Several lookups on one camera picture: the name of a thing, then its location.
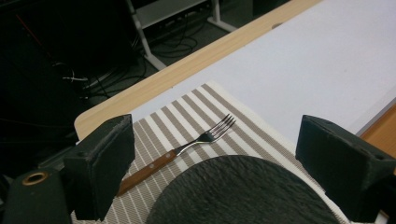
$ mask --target wooden piece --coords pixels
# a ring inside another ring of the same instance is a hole
[[[319,2],[320,0],[290,1],[85,111],[75,121],[78,138],[84,139],[105,120],[130,113],[177,83],[271,31],[275,24],[288,21]]]
[[[396,105],[363,133],[361,138],[396,158]]]
[[[140,184],[145,179],[149,178],[161,168],[163,168],[166,164],[173,161],[176,158],[177,154],[175,150],[172,149],[165,154],[163,154],[157,160],[151,162],[149,165],[145,166],[143,169],[137,171],[133,175],[127,177],[121,182],[119,193],[117,194],[120,197],[122,194],[126,193],[128,190],[134,188],[134,186]]]

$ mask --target white table surface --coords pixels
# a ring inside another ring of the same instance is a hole
[[[132,111],[218,82],[292,143],[301,117],[360,134],[396,96],[396,1],[324,0]]]

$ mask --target cable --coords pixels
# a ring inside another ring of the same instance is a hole
[[[139,43],[139,35],[136,34],[136,35],[134,36],[134,42],[131,43],[131,48],[134,49],[134,48],[137,46],[138,43]]]
[[[100,81],[105,80],[107,77],[110,77],[111,75],[113,75],[116,71],[117,71],[118,67],[111,67],[104,75],[102,75],[101,77],[99,77]],[[96,79],[95,82],[91,83],[90,81],[90,85],[88,87],[86,87],[85,89],[88,88],[92,88],[94,86],[96,86],[96,84],[98,84],[98,79]]]
[[[194,49],[198,46],[198,41],[196,39],[194,39],[192,36],[196,35],[198,32],[200,32],[206,24],[206,21],[202,22],[202,25],[200,25],[198,27],[197,30],[193,31],[191,34],[187,35],[187,32],[189,30],[189,17],[187,16],[187,14],[184,15],[184,19],[185,19],[185,23],[183,26],[183,30],[181,33],[181,37],[178,37],[177,40],[175,40],[177,33],[170,31],[170,29],[172,28],[168,28],[165,32],[168,33],[167,36],[173,36],[174,39],[167,39],[164,40],[164,38],[162,39],[158,39],[155,38],[156,41],[163,41],[161,44],[165,45],[166,47],[169,48],[173,48],[172,50],[168,50],[168,51],[159,51],[159,50],[152,50],[151,52],[157,56],[163,57],[163,58],[182,58],[185,57],[187,55],[190,55],[191,53],[193,53]]]
[[[144,79],[144,78],[145,78],[145,75],[146,75],[146,73],[147,73],[147,65],[146,65],[146,60],[145,60],[143,57],[142,57],[141,59],[142,59],[143,65],[144,65],[144,69],[143,69],[143,72],[142,72],[141,75],[139,75],[139,76],[131,76],[131,77],[124,77],[124,76],[122,76],[122,78],[118,78],[118,82],[117,82],[117,83],[120,83],[120,82],[122,82],[122,81],[131,79],[131,78],[137,78],[137,80],[136,80],[134,83],[132,83],[131,85],[128,85],[128,87],[125,87],[125,88],[121,88],[121,89],[117,89],[117,90],[113,90],[113,91],[106,91],[105,94],[100,93],[100,90],[99,90],[99,91],[97,91],[96,93],[94,93],[93,95],[91,95],[91,97],[106,96],[107,94],[110,94],[110,93],[115,93],[115,92],[119,92],[119,91],[124,91],[124,90],[128,89],[129,87],[133,86],[134,84],[138,83],[140,80]]]
[[[70,69],[70,71],[72,73],[71,77],[62,77],[62,79],[72,80],[71,82],[73,82],[74,80],[75,81],[88,81],[88,79],[86,77],[83,77],[83,78],[76,77],[76,74],[75,74],[73,68],[71,68],[67,63],[55,62],[55,63],[52,64],[52,67],[56,67],[56,66],[59,66],[59,65],[66,66],[68,69]]]
[[[98,81],[99,86],[102,88],[102,90],[103,90],[103,92],[105,93],[105,96],[107,97],[107,99],[110,98],[110,97],[108,96],[108,94],[107,94],[105,88],[103,88],[102,83],[101,83],[101,81],[99,80],[99,78],[98,78],[97,76],[94,76],[94,77],[95,77],[96,80]]]
[[[125,76],[128,74],[128,72],[129,72],[129,67],[127,67],[127,69],[125,69],[125,71],[124,71],[123,73],[121,73],[120,77],[117,77],[116,80],[113,80],[113,81],[110,82],[110,83],[104,84],[104,85],[103,85],[103,89],[107,89],[108,87],[111,87],[111,86],[113,86],[114,84],[117,84],[117,83],[120,81],[120,79],[122,79],[123,77],[125,77]],[[93,94],[95,94],[95,93],[99,92],[100,90],[101,90],[101,89],[96,90],[96,91],[92,90],[92,92],[93,92]]]

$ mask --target dark floor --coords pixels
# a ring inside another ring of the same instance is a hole
[[[221,19],[238,28],[285,2],[287,1],[223,0],[220,1]],[[203,4],[187,14],[180,14],[145,30],[152,53],[163,63],[170,65],[227,35],[227,32],[206,21],[210,15],[210,5]],[[91,87],[85,89],[86,94],[83,96],[90,106],[100,104],[158,72],[144,59],[138,36],[131,41],[131,45],[135,52],[133,64],[112,68],[91,80]]]

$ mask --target fork tines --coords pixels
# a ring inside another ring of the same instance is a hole
[[[233,116],[228,114],[209,131],[215,138],[221,138],[227,132],[227,130],[235,124],[235,122],[236,120],[233,118]]]

